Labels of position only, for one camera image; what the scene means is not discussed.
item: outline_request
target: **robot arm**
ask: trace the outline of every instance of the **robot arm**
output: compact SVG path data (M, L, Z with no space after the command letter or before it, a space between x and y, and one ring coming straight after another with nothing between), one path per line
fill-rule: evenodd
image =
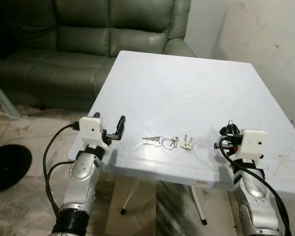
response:
M85 236L89 216L95 201L95 186L99 179L100 162L108 153L112 140L120 140L124 131L122 116L115 134L103 130L100 114L79 120L84 150L79 151L69 170L69 184L59 208L51 236Z
M262 179L265 174L256 164L263 158L268 135L261 130L242 130L234 124L222 128L220 133L227 140L221 148L229 151L229 158L235 163L252 171ZM245 236L281 236L278 218L270 202L270 191L258 179L232 166L233 194L239 207L239 218Z

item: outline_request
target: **keychain ring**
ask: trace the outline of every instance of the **keychain ring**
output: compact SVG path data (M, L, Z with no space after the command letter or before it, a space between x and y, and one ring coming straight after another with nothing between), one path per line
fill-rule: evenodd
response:
M164 138L163 140L162 140L162 146L163 146L163 148L165 148L165 149L167 149L167 150L173 150L174 148L175 148L175 145L173 146L173 147L166 147L165 145L164 145L164 141L173 141L173 139L172 138Z

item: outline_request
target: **green leather sofa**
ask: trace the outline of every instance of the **green leather sofa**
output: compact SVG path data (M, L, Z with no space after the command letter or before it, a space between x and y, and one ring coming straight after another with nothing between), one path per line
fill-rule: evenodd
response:
M190 0L0 0L18 47L0 59L0 87L14 103L88 110L119 51L194 57L183 41L189 9Z

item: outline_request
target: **cable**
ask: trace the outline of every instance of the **cable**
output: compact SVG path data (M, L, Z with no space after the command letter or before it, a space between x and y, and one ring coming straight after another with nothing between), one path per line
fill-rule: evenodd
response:
M43 172L44 172L44 178L45 178L45 182L46 182L46 194L47 194L47 197L53 207L53 210L54 210L54 213L57 217L58 215L58 207L57 205L55 204L55 202L53 201L53 197L52 197L52 194L51 194L51 190L50 190L50 186L49 186L49 183L47 181L47 167L46 167L46 157L47 157L47 153L48 153L48 150L51 146L51 144L53 143L53 141L56 139L56 137L62 132L64 131L65 129L67 128L70 128L70 127L73 127L73 124L69 124L69 125L66 125L65 127L61 128L54 136L53 138L50 140L50 142L48 143L47 147L46 147L46 150L44 152L44 155L43 155Z
M55 200L54 200L54 197L53 197L53 194L51 192L51 189L50 189L50 185L49 185L49 180L50 180L50 176L51 176L51 173L52 171L59 165L64 165L64 164L72 164L74 161L63 161L63 162L58 162L56 164L54 164L52 166L52 168L50 168L48 174L47 174L47 180L46 180L46 193L47 193L47 197L51 203L51 206L54 210L54 213L55 213L55 216L57 218L58 216L58 211L59 211L59 208L57 206L57 204L55 203Z
M290 220L289 220L289 215L287 213L287 210L284 206L284 203L282 201L282 199L280 198L280 196L277 194L277 192L271 187L271 185L269 185L263 178L261 178L260 176L258 176L257 174L253 173L252 171L246 169L245 167L237 164L236 162L234 162L232 159L229 158L229 156L225 153L225 151L222 148L222 142L224 140L227 140L227 137L223 137L220 139L219 142L219 146L220 146L220 150L223 154L223 156L226 158L226 160L228 160L233 166L239 168L240 170L252 175L253 177L255 177L257 180L259 180L261 183L263 183L275 196L275 200L283 221L283 224L285 226L285 236L292 236L291 230L290 230Z
M36 123L36 122L34 122L34 121L30 121L30 120L23 119L23 118L20 118L20 117L14 117L14 116L11 116L11 115L9 115L9 114L7 114L7 113L4 113L4 112L2 112L2 111L0 111L0 114L1 114L1 115L4 115L4 116L6 116L6 117L12 118L12 119L19 119L19 120L23 120L23 121L26 121L26 122L28 122L28 123L32 123L32 124L37 124L37 125L42 125L42 126L48 126L48 127L56 127L56 126L58 126L58 125L53 125L53 124L41 124L41 123Z

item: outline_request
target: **black cable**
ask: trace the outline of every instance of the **black cable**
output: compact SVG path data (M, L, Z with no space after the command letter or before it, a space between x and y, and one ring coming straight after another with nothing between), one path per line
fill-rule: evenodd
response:
M280 198L280 196L277 194L277 192L271 187L271 185L269 185L263 178L261 178L260 176L258 176L257 174L253 173L252 171L246 169L245 167L237 164L236 162L234 162L232 159L230 159L228 157L228 155L225 153L225 151L222 148L222 142L224 140L227 140L227 137L223 137L220 139L219 142L219 146L220 146L220 150L223 154L223 156L226 158L226 160L228 160L233 166L239 168L240 170L252 175L253 177L255 177L257 180L259 180L261 183L263 183L275 196L275 200L283 221L283 224L285 226L285 236L292 236L291 230L290 230L290 220L289 220L289 215L287 213L287 210L284 206L284 203L282 201L282 199Z
M45 178L45 183L46 183L46 194L47 194L47 197L52 205L52 208L53 208L53 211L57 217L57 214L58 214L58 206L55 204L55 202L51 201L51 199L53 200L53 197L52 197L52 193L51 193L51 190L50 190L50 186L49 186L49 183L47 182L47 167L46 167L46 157L47 157L47 153L48 153L48 150L50 148L50 146L52 145L53 141L56 139L56 137L62 132L64 131L65 129L67 128L70 128L70 127L74 127L73 124L69 124L69 125L66 125L65 127L61 128L54 136L53 138L50 140L50 142L48 143L47 147L46 147L46 150L44 152L44 155L43 155L43 172L44 172L44 178Z
M46 179L46 193L47 193L47 197L53 207L53 210L54 210L54 213L55 213L55 216L57 218L58 216L58 211L59 211L59 208L57 206L57 204L55 203L55 200L54 200L54 197L53 197L53 194L51 192L51 189L50 189L50 185L49 185L49 179L50 179L50 176L51 176L51 173L52 171L59 165L64 165L64 164L72 164L74 161L63 161L63 162L58 162L56 164L54 164L52 166L52 168L50 168L48 174L47 174L47 179Z

